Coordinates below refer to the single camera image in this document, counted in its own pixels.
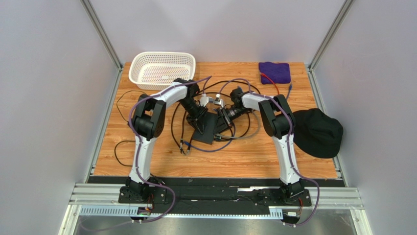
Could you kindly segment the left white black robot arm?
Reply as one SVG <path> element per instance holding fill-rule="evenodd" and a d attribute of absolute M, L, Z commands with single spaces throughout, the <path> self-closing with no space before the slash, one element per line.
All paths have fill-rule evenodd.
<path fill-rule="evenodd" d="M 150 162 L 157 137 L 164 129 L 166 109 L 179 102 L 188 112 L 192 127 L 204 132 L 207 108 L 196 104 L 198 81 L 177 78 L 164 90 L 142 95 L 129 114 L 129 126 L 135 134 L 135 156 L 126 185 L 120 192 L 131 200 L 146 202 L 150 196 Z"/>

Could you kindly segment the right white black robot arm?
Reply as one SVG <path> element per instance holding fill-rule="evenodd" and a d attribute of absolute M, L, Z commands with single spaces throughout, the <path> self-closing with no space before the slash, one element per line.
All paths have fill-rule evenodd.
<path fill-rule="evenodd" d="M 268 96 L 243 92 L 241 88 L 232 91 L 231 100 L 233 105 L 230 108 L 222 105 L 216 110 L 218 121 L 214 133 L 225 131 L 237 117 L 253 110 L 258 111 L 263 128 L 272 138 L 277 151 L 281 181 L 278 199 L 287 205 L 298 202 L 304 193 L 304 182 L 298 170 L 294 149 L 296 121 L 287 100 L 281 94 Z"/>

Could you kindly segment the black network switch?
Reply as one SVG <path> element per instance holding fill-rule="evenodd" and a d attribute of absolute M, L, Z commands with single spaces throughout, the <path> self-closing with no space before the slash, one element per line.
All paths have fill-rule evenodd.
<path fill-rule="evenodd" d="M 205 131 L 203 134 L 194 131 L 191 139 L 193 141 L 202 142 L 205 144 L 213 144 L 215 136 L 215 125 L 217 123 L 217 113 L 207 113 Z"/>

